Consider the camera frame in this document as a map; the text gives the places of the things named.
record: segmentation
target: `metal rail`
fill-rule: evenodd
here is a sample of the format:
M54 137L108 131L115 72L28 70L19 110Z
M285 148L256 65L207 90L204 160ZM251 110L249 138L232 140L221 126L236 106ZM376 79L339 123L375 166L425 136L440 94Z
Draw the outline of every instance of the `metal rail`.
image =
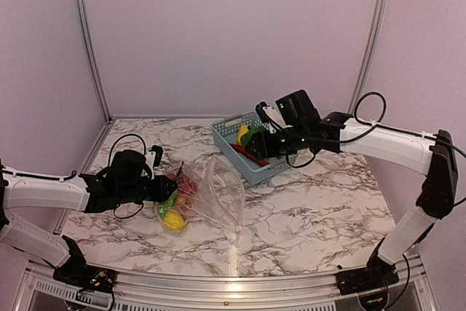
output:
M353 113L356 107L356 103L363 94L363 90L369 75L369 69L371 67L372 57L374 56L376 42L379 38L380 30L382 28L386 4L387 0L376 0L374 14L372 16L371 29L369 31L369 38L366 45L366 51L364 52L363 61L359 69L355 90L352 94L351 102L349 103L348 113Z
M426 288L424 267L419 255L408 258L411 281ZM406 282L404 261L397 264L400 282ZM114 286L115 310L302 310L314 305L331 305L356 294L341 296L336 273L318 272L274 277L195 277L117 270ZM52 279L53 269L43 262L30 261L20 287L16 310L30 307L33 291L65 299L74 298L78 288ZM85 304L106 310L111 297L97 292L82 293Z
M87 20L86 4L84 0L76 0L76 6L78 10L79 25L81 28L82 40L84 42L84 48L86 49L87 62L92 76L92 83L94 85L95 94L97 95L98 104L100 111L106 123L111 121L110 111L108 109L107 100L103 91L102 81L100 80L99 69L97 61L95 59L94 48L92 46L92 40L89 30L89 23Z

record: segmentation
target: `green vegetable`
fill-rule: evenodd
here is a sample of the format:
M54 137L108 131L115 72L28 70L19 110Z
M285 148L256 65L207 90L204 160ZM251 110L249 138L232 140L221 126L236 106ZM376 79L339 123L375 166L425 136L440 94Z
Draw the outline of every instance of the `green vegetable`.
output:
M261 131L266 131L267 129L262 126L262 125L259 125L258 127L252 127L251 129L249 129L249 131L244 134L243 136L241 136L241 145L243 147L246 147L246 145L248 144L250 138L255 134L255 133L260 133Z
M163 203L159 204L159 215L163 219L165 217L165 214L173 207L173 204L175 204L175 199L178 196L178 190L175 190L167 200L165 200Z

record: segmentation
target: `basket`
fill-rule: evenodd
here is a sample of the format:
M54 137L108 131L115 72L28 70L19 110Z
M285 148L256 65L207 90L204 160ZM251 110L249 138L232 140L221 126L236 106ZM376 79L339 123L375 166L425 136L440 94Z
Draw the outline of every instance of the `basket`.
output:
M276 162L273 162L273 164L261 167L252 160L236 152L230 144L237 142L237 134L241 125L248 125L249 127L263 125L264 127L268 127L267 124L261 121L257 113L252 111L213 123L212 134L215 145L225 154L226 158L228 158L233 166L244 176L249 184L256 185L290 168L290 166L286 164L284 157L279 158ZM289 156L289 160L290 163L294 165L296 155Z

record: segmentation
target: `marble table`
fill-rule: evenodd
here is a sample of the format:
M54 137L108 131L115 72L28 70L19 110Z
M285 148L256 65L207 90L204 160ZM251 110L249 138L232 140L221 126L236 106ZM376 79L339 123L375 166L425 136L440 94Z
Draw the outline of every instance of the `marble table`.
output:
M125 133L163 147L161 173L181 160L205 161L221 154L210 132L213 121L119 119L91 172L106 165L112 143ZM140 141L126 138L116 150L128 148L141 150ZM297 162L306 158L300 154ZM245 192L242 230L234 242L201 218L189 222L182 235L167 234L150 203L127 220L114 218L111 211L71 213L63 234L78 242L91 264L176 275L271 276L365 264L395 226L365 160L351 154L322 151L306 168L287 170L256 186L245 183ZM137 208L128 204L118 214Z

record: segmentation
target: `red chili pepper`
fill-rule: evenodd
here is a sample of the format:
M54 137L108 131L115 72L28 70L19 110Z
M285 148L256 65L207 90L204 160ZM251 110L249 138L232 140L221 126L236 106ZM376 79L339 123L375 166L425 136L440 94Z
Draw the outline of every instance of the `red chili pepper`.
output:
M235 145L234 143L231 143L230 146L236 151L241 154L244 154L248 159L252 160L253 162L257 163L261 167L265 167L266 165L269 165L269 162L266 162L265 160L258 160L254 156L250 155L249 153L246 152L244 147Z

